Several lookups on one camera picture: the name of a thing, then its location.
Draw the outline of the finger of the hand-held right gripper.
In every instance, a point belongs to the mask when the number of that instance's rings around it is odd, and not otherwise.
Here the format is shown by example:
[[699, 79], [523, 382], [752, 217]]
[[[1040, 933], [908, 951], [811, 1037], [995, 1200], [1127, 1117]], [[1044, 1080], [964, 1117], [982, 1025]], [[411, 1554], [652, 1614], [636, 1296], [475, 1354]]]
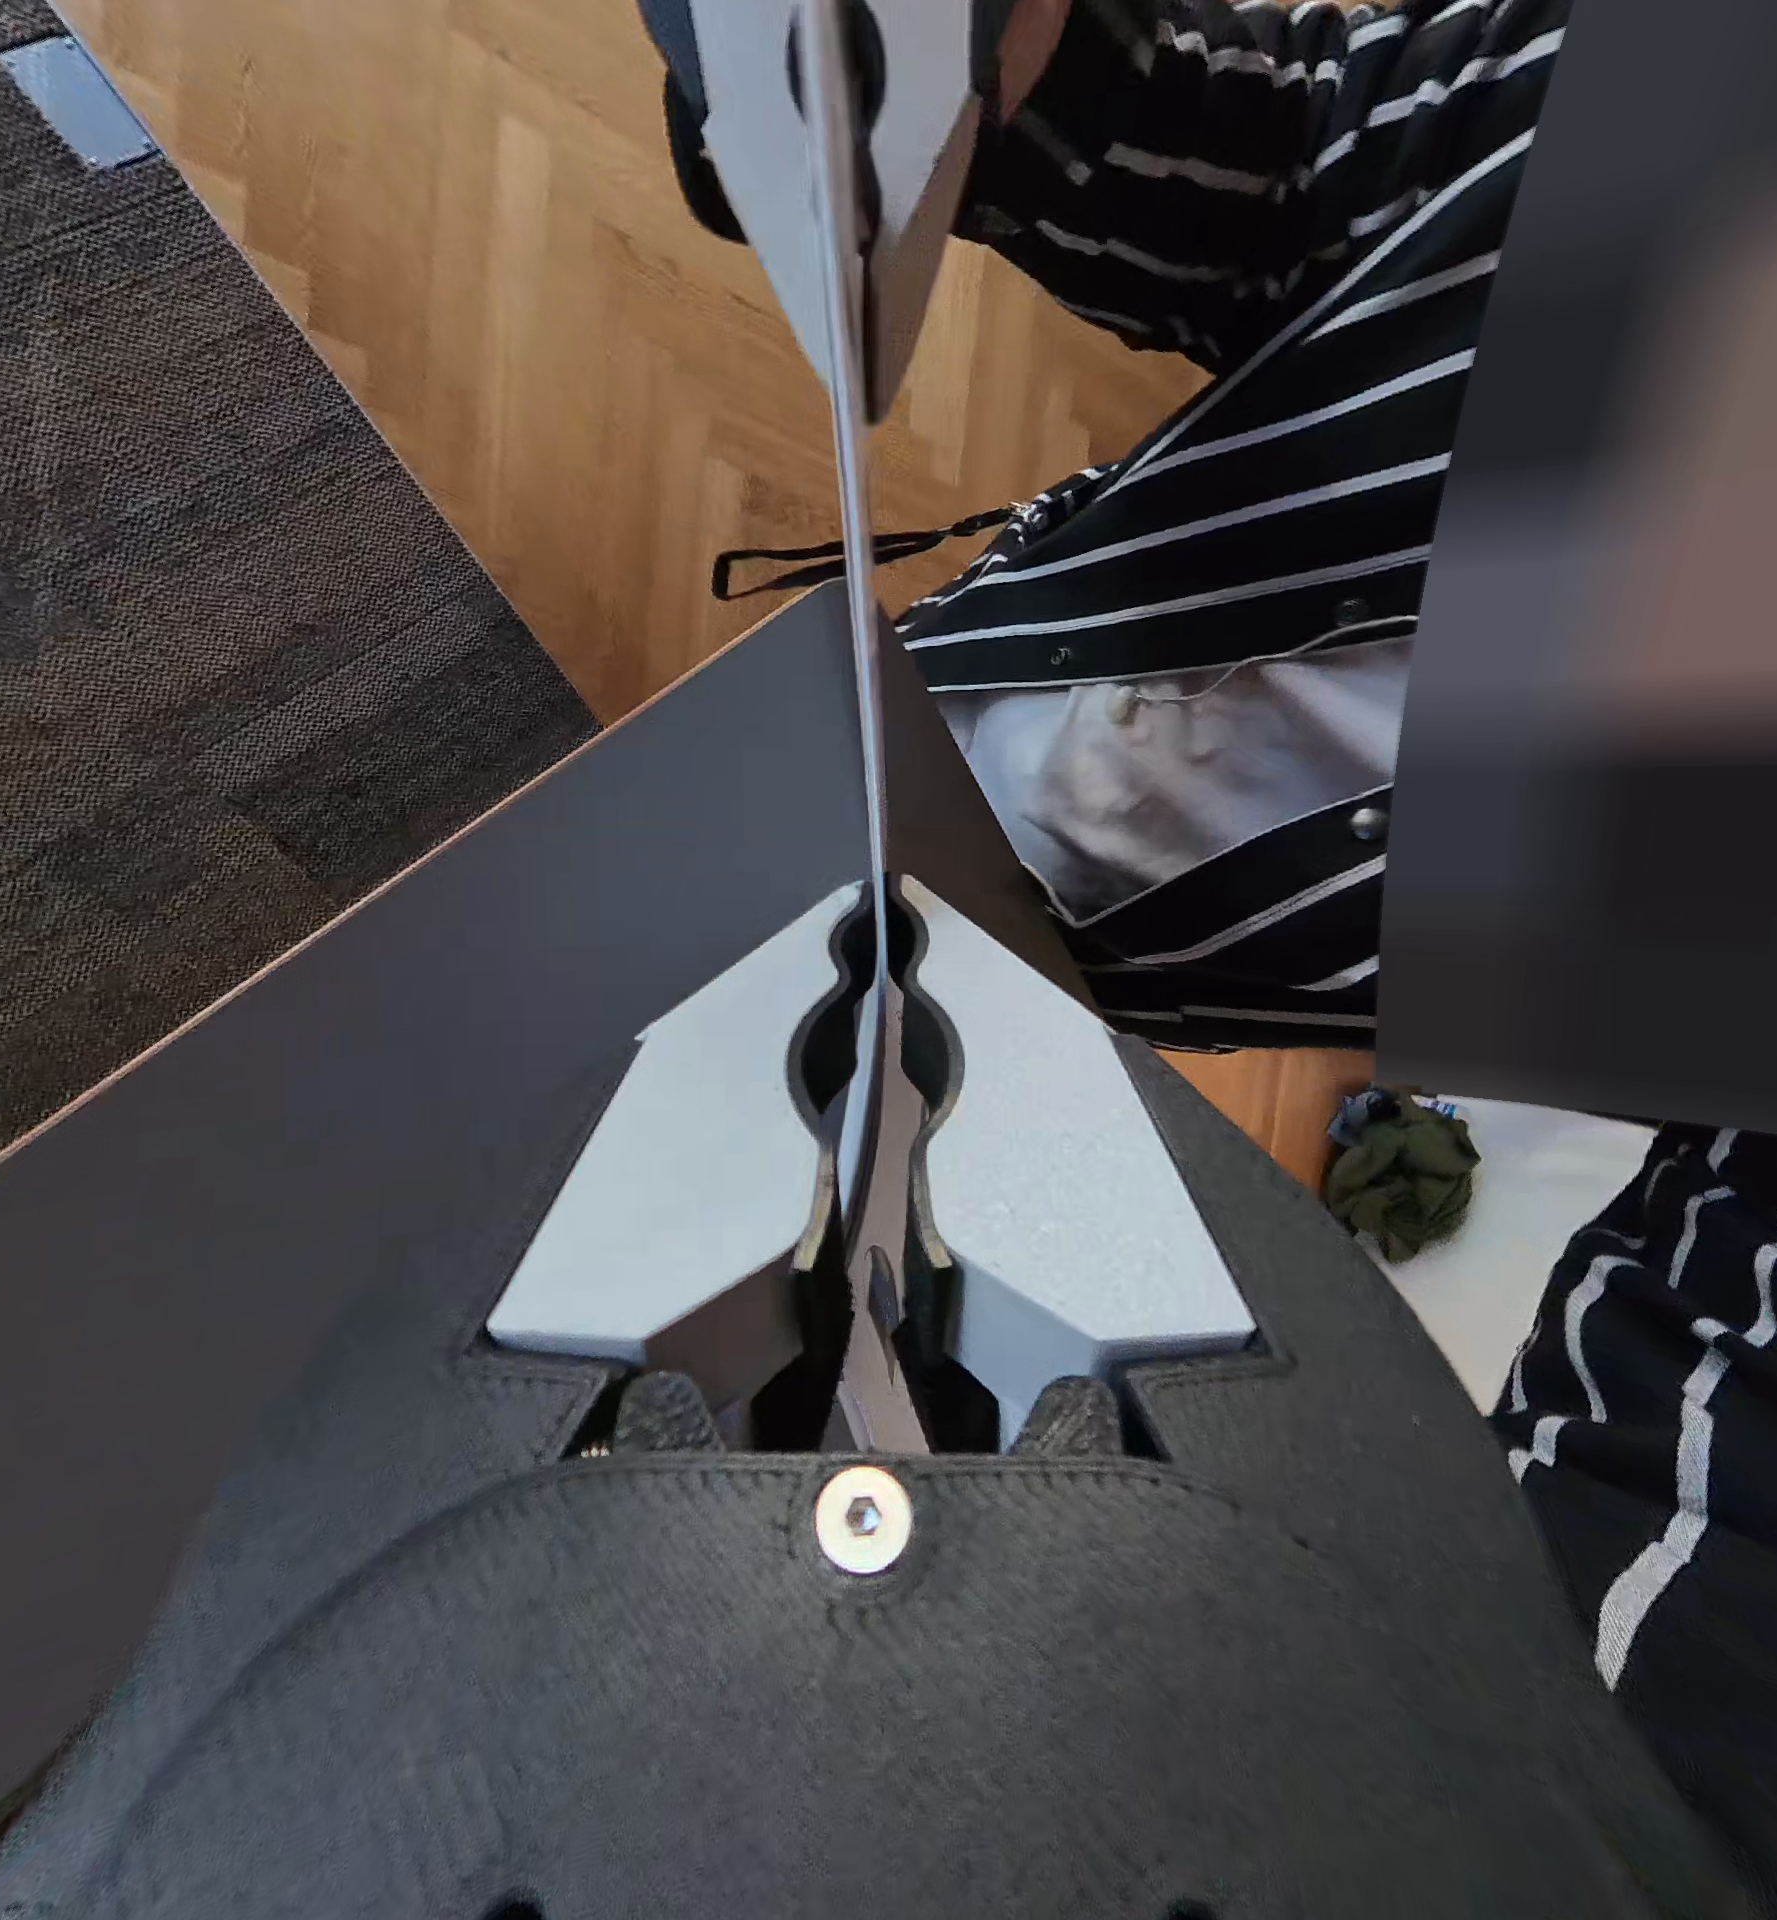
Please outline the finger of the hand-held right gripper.
[[979, 135], [972, 5], [843, 5], [843, 264], [860, 409], [900, 392]]
[[696, 5], [706, 145], [850, 432], [850, 73], [838, 5]]

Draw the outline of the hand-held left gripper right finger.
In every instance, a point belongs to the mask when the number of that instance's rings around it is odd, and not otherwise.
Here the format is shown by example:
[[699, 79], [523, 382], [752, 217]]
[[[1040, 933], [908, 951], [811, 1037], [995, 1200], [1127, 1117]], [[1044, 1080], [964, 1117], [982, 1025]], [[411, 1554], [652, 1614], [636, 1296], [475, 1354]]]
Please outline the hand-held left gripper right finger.
[[908, 1281], [969, 1431], [1011, 1451], [1059, 1380], [1249, 1354], [1257, 1323], [1108, 1025], [919, 880], [897, 895]]

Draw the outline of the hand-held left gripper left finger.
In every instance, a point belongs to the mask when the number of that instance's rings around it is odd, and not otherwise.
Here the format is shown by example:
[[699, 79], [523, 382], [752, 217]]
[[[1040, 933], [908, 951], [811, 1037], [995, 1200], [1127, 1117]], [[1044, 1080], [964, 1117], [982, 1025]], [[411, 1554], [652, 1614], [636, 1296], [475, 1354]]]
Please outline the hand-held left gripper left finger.
[[743, 1412], [803, 1354], [874, 925], [841, 886], [651, 1022], [486, 1319]]

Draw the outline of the printed instruction sheet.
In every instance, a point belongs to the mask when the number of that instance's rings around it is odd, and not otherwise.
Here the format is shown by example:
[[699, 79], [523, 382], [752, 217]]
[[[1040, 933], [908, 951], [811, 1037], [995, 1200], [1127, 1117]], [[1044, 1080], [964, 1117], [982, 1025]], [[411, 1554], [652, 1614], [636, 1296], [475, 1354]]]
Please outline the printed instruction sheet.
[[843, 1190], [843, 1266], [852, 1289], [852, 1335], [838, 1405], [863, 1452], [927, 1452], [931, 1440], [893, 1335], [903, 1322], [903, 1234], [916, 1096], [900, 1063], [900, 994], [887, 966], [892, 889], [885, 867], [885, 710], [878, 686], [878, 604], [869, 504], [869, 420], [860, 247], [857, 91], [841, 5], [801, 5], [795, 12], [808, 181], [813, 189], [816, 260], [828, 310], [828, 401], [843, 526], [845, 616], [867, 812], [867, 889], [872, 973], [857, 1005], [857, 1067], [843, 1109], [838, 1163]]

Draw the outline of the dark grey desk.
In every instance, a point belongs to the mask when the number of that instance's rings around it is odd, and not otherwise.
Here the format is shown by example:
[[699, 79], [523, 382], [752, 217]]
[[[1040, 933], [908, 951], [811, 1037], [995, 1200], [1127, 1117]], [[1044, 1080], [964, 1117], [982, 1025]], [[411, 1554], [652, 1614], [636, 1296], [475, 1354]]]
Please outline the dark grey desk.
[[179, 1520], [130, 1669], [0, 1840], [0, 1918], [1127, 1918], [1154, 1790], [1108, 1638], [1123, 1452], [578, 1456], [640, 1363], [486, 1322], [636, 1031], [867, 830], [797, 607], [0, 1163], [0, 1739], [130, 1638], [61, 1520]]

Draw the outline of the dark green cloth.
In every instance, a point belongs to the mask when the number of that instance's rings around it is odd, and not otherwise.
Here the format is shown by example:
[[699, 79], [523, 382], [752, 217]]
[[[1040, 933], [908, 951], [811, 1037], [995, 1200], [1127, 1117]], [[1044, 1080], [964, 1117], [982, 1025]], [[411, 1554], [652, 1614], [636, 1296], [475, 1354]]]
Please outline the dark green cloth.
[[1338, 1103], [1330, 1145], [1322, 1206], [1381, 1264], [1460, 1231], [1479, 1154], [1450, 1103], [1369, 1085]]

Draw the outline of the person's white undershirt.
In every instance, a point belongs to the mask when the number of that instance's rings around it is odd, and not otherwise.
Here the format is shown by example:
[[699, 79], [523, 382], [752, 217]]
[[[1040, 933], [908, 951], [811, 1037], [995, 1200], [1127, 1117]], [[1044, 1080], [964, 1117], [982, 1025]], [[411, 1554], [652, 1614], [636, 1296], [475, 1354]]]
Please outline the person's white undershirt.
[[1395, 776], [1413, 627], [1181, 678], [937, 698], [1019, 863], [1070, 922]]

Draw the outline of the white flat bag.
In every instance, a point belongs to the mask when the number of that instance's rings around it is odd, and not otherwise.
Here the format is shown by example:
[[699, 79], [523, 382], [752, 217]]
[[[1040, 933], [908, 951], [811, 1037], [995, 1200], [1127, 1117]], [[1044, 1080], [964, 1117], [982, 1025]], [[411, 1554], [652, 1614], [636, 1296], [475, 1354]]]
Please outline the white flat bag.
[[1476, 1171], [1460, 1228], [1389, 1264], [1364, 1243], [1479, 1413], [1533, 1328], [1566, 1241], [1641, 1171], [1654, 1128], [1506, 1098], [1443, 1096]]

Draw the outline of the person's black striped shirt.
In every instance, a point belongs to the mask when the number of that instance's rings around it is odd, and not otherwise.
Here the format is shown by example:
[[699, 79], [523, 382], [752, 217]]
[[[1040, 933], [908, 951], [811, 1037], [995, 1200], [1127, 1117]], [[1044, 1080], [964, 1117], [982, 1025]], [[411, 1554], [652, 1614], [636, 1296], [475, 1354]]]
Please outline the person's black striped shirt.
[[[927, 689], [1181, 678], [1422, 613], [1566, 5], [1018, 5], [956, 219], [1206, 386], [900, 616]], [[1395, 776], [1070, 922], [1158, 1046], [1371, 1052]]]

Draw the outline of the grey metal floor plate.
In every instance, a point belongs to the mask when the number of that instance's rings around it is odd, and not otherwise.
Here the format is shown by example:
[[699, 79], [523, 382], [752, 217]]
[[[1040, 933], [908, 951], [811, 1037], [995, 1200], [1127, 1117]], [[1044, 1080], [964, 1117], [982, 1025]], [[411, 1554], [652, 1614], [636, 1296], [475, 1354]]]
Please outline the grey metal floor plate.
[[161, 155], [76, 37], [41, 37], [0, 52], [0, 67], [49, 131], [89, 171], [113, 175]]

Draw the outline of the person's black striped trouser leg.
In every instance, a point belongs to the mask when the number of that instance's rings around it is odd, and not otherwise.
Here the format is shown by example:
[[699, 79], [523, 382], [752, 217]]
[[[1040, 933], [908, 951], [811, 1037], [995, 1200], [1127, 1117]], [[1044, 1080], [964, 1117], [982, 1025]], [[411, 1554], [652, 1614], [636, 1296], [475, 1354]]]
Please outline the person's black striped trouser leg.
[[1595, 1679], [1777, 1918], [1777, 1139], [1662, 1124], [1491, 1413]]

